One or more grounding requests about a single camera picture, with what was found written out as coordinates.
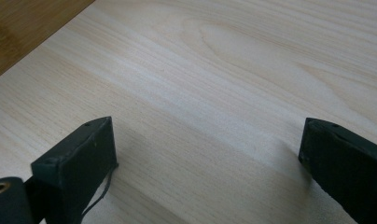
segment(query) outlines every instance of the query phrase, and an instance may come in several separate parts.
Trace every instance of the wood grain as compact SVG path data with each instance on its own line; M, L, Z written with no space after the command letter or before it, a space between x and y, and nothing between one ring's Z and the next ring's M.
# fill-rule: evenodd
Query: wood grain
M355 223L297 156L307 117L377 144L377 0L96 1L0 77L0 177L107 115L86 223Z
M0 0L0 75L93 0Z

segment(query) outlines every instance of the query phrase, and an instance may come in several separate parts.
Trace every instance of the black object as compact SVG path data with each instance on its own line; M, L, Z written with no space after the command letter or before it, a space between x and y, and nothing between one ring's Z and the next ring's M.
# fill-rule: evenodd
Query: black object
M24 185L17 177L0 179L0 223L81 223L95 191L109 174L105 196L118 166L112 119L81 125L31 166Z
M377 145L324 120L307 119L299 161L358 223L377 223Z

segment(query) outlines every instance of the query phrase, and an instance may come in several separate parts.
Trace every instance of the light wood surface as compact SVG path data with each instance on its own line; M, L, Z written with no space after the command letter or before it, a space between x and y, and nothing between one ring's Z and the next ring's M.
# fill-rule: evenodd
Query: light wood surface
M108 115L85 223L355 223L297 156L306 117L377 144L377 0L95 1L0 77L0 177Z
M0 0L0 75L93 0Z

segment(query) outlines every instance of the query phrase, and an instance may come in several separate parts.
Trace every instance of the tabletop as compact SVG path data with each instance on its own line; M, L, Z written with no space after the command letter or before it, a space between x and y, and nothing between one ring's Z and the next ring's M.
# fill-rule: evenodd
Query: tabletop
M0 76L0 178L105 116L84 223L355 223L297 157L308 117L377 144L377 0L96 0Z

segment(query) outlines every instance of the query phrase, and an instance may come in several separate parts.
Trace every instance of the wooden panel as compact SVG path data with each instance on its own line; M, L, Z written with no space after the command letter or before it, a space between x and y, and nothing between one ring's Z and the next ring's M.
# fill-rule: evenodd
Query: wooden panel
M93 0L0 0L0 75Z
M377 0L95 1L0 77L0 177L108 115L84 223L355 223L297 157L306 117L377 144Z

